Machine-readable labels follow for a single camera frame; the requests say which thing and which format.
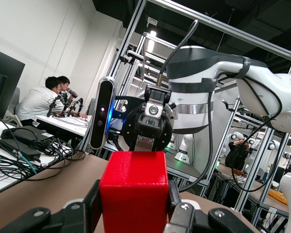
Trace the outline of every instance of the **silver metal ring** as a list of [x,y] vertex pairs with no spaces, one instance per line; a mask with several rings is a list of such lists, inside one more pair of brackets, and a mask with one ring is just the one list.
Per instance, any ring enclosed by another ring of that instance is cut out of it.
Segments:
[[[179,104],[176,109],[179,114],[201,114],[208,112],[208,104]],[[210,104],[210,109],[213,110],[213,101]]]

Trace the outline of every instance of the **screw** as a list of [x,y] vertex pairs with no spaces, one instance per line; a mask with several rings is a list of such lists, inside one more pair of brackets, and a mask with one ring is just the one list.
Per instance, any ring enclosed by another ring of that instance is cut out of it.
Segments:
[[188,204],[181,205],[182,209],[188,210],[190,207]]
[[79,209],[80,205],[78,204],[75,204],[71,207],[72,210],[76,210],[76,209]]
[[35,216],[35,217],[39,217],[39,216],[41,216],[42,214],[44,214],[44,211],[42,211],[42,210],[38,210],[37,212],[35,212],[35,213],[33,214],[33,216]]
[[214,214],[217,215],[218,217],[223,217],[225,215],[221,210],[216,210]]
[[149,108],[149,112],[150,112],[150,114],[155,115],[155,114],[157,114],[159,112],[159,109],[158,109],[158,107],[156,105],[152,105]]

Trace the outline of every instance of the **person in black clothing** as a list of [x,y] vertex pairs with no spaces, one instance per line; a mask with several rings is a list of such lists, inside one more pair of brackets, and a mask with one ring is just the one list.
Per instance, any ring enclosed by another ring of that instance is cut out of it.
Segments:
[[230,142],[228,147],[230,148],[230,152],[227,154],[225,159],[225,166],[232,168],[233,160],[234,162],[234,169],[242,170],[244,161],[249,154],[249,144],[243,144],[244,140],[239,140],[235,142]]

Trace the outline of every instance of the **black hair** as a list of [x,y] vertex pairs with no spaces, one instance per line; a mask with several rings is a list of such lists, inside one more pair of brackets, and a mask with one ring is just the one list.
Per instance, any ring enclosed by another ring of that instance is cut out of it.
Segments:
[[48,89],[53,89],[54,87],[58,87],[58,85],[60,84],[58,78],[52,76],[52,77],[48,77],[45,80],[45,87]]
[[70,84],[70,80],[66,76],[59,76],[58,80],[59,80],[59,83],[69,83]]

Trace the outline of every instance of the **white label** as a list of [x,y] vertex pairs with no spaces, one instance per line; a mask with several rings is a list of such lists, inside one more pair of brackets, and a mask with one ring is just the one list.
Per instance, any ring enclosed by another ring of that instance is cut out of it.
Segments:
[[50,133],[42,133],[42,135],[46,136],[46,137],[53,137],[54,135],[51,135]]
[[194,181],[196,181],[196,180],[197,180],[197,178],[195,178],[195,177],[193,177],[193,176],[190,176],[190,177],[189,177],[189,181],[190,181],[190,182],[194,182]]
[[270,207],[270,209],[268,210],[268,212],[272,213],[272,214],[276,214],[277,209],[274,207]]

